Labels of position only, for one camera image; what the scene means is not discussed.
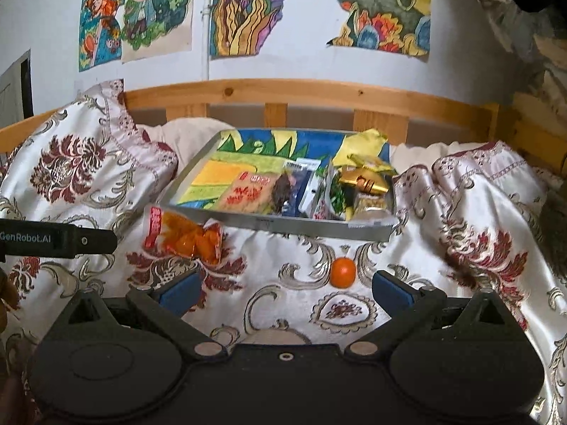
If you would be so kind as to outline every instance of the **human hand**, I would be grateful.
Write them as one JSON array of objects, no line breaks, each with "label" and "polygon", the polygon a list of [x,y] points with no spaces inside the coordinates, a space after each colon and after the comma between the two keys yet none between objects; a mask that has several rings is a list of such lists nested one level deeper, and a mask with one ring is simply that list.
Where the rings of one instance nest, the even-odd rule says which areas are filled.
[{"label": "human hand", "polygon": [[4,332],[8,324],[8,312],[6,306],[12,310],[18,308],[20,296],[16,286],[8,279],[0,268],[0,333]]}]

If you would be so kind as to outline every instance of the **orange snack packet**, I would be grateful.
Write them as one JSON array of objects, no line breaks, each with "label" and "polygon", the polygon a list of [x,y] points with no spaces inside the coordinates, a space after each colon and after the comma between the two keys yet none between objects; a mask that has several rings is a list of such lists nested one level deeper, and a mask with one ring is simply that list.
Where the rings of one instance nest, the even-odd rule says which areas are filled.
[{"label": "orange snack packet", "polygon": [[158,206],[146,208],[148,234],[144,247],[158,247],[170,254],[199,259],[207,265],[218,265],[222,251],[222,226],[209,220],[201,226],[182,214]]}]

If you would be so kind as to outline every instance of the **wooden bed frame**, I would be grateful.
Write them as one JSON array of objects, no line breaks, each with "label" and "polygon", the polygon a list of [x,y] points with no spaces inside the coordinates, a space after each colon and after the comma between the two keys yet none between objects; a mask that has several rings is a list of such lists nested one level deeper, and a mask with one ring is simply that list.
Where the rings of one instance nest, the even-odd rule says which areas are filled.
[{"label": "wooden bed frame", "polygon": [[[449,124],[470,132],[471,142],[503,140],[528,161],[563,173],[567,142],[521,119],[498,104],[469,105],[421,93],[324,80],[240,79],[172,84],[126,92],[129,110],[165,109],[168,121],[207,117],[210,104],[265,104],[264,126],[285,127],[287,106],[333,107],[354,111],[353,130],[377,128],[398,145],[412,118]],[[55,110],[0,130],[0,152],[10,152]]]}]

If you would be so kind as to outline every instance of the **tangerine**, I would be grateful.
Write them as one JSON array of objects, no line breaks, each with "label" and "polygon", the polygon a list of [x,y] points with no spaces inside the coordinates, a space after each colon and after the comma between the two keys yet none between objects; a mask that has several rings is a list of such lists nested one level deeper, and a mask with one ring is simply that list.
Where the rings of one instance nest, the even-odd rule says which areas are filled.
[{"label": "tangerine", "polygon": [[351,287],[356,279],[356,265],[348,257],[339,257],[331,265],[331,286],[339,289]]}]

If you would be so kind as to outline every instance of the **white wall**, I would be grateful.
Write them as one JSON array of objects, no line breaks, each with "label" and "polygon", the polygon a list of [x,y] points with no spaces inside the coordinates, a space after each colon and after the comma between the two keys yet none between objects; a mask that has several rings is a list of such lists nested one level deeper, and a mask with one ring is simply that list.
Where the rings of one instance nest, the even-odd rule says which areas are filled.
[{"label": "white wall", "polygon": [[[31,49],[34,112],[69,102],[79,86],[124,78],[128,89],[205,79],[205,0],[195,0],[193,49],[120,61],[78,73],[81,0],[0,0],[0,72]],[[492,35],[475,0],[432,0],[429,59],[327,47],[347,18],[337,0],[286,0],[283,19],[260,54],[215,59],[209,78],[314,78],[399,87],[470,103],[506,102],[521,81],[520,65]]]}]

